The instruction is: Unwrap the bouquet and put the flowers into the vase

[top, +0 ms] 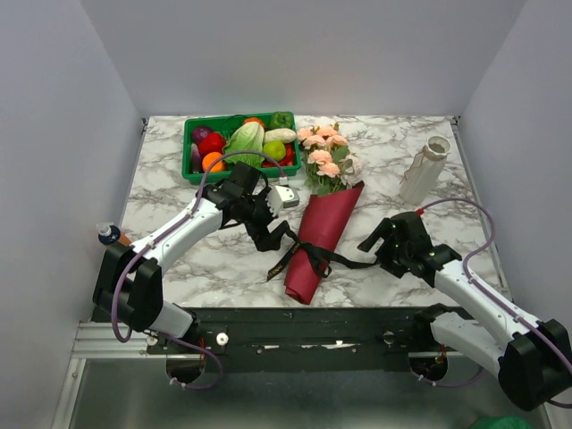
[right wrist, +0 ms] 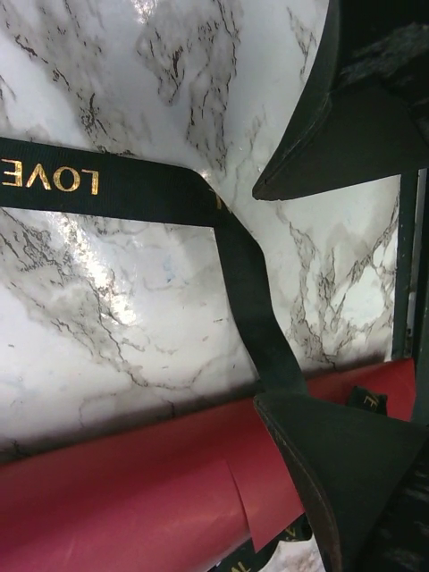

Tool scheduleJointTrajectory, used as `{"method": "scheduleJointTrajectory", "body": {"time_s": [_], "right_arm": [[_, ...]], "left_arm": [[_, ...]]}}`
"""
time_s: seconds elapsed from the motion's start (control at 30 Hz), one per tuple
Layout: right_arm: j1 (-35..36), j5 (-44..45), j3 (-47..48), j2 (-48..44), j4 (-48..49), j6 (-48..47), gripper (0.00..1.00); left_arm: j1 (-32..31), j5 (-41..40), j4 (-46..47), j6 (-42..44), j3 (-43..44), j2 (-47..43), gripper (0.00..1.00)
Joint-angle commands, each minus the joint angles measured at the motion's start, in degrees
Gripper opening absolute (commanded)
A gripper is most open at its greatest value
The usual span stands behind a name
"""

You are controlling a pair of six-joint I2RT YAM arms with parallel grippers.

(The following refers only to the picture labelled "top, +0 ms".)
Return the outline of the black ribbon with gold text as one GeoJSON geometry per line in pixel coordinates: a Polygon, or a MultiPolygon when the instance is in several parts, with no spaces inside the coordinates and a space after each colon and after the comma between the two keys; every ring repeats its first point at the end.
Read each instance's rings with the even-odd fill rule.
{"type": "Polygon", "coordinates": [[[352,261],[328,249],[320,248],[308,242],[304,242],[294,231],[290,229],[289,225],[286,225],[286,230],[282,233],[282,235],[286,235],[292,239],[294,244],[279,260],[279,262],[267,272],[266,279],[268,281],[282,273],[288,267],[293,257],[298,254],[298,252],[304,252],[307,255],[310,267],[312,268],[313,272],[321,279],[327,278],[332,272],[332,268],[330,266],[331,262],[343,265],[350,270],[366,269],[376,265],[376,262],[365,263],[352,261]]]}

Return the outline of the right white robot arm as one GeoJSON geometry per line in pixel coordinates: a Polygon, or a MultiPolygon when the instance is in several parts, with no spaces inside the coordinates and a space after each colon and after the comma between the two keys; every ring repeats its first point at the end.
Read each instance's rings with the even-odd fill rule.
{"type": "Polygon", "coordinates": [[[510,401],[530,411],[571,386],[571,346],[566,328],[543,322],[472,273],[451,247],[432,243],[420,212],[383,219],[358,245],[375,251],[377,264],[397,278],[411,273],[452,298],[471,316],[443,311],[411,328],[420,349],[451,347],[494,375],[510,401]]]}

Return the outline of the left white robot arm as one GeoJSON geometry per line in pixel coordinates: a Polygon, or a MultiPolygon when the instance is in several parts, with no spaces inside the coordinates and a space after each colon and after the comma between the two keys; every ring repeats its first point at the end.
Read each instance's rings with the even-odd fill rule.
{"type": "Polygon", "coordinates": [[[228,223],[245,226],[257,250],[277,250],[288,224],[268,229],[278,214],[299,204],[287,177],[266,184],[258,169],[238,163],[230,175],[215,184],[200,186],[191,203],[170,222],[143,239],[125,246],[109,245],[104,253],[93,303],[114,324],[123,323],[135,332],[160,332],[178,352],[192,351],[198,331],[193,315],[164,299],[163,277],[172,265],[206,236],[228,223]]]}

